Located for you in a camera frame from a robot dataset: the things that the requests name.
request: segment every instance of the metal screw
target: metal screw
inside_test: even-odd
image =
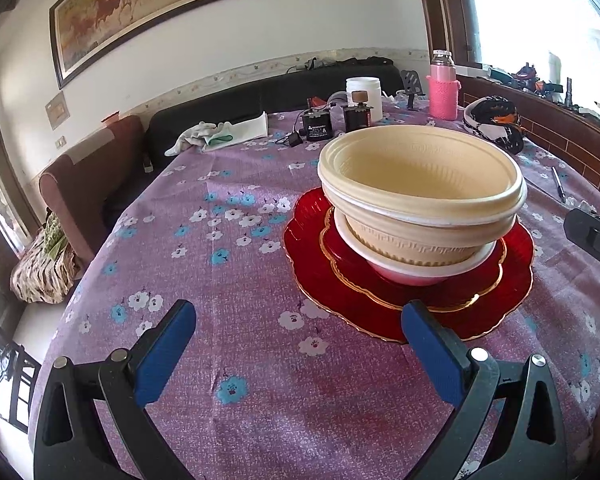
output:
[[[534,354],[531,356],[531,362],[536,366],[543,367],[546,364],[546,359],[540,354]]]
[[[64,368],[66,366],[66,364],[69,362],[69,360],[64,357],[64,356],[60,356],[58,359],[56,359],[54,361],[54,368]]]
[[[472,348],[471,357],[476,361],[486,361],[489,358],[489,353],[484,348]]]
[[[115,363],[120,363],[126,359],[127,352],[124,348],[118,348],[111,352],[111,360]]]

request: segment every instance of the pen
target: pen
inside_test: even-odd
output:
[[[560,177],[558,176],[558,172],[555,171],[555,168],[551,168],[551,169],[554,171],[555,185],[558,187],[558,195],[560,196],[560,200],[562,200],[563,204],[566,204],[567,200],[564,195],[564,189],[562,188],[562,183],[560,182]]]

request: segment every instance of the blue gripper pad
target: blue gripper pad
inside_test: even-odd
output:
[[[195,331],[196,309],[187,301],[136,370],[134,396],[138,406],[144,408],[160,398]]]
[[[471,375],[464,343],[452,330],[443,328],[418,300],[404,306],[401,323],[404,336],[440,398],[456,408],[460,406]]]

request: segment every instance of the stacked bowls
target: stacked bowls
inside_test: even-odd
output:
[[[343,240],[384,277],[430,285],[479,266],[526,200],[493,144],[431,126],[378,126],[330,142],[318,175]]]

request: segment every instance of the white cloth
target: white cloth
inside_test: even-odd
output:
[[[257,119],[244,121],[238,124],[200,122],[197,126],[189,128],[180,134],[175,145],[164,152],[165,156],[176,156],[188,150],[191,146],[200,146],[202,152],[212,152],[234,146],[252,139],[267,136],[267,114],[264,112]]]

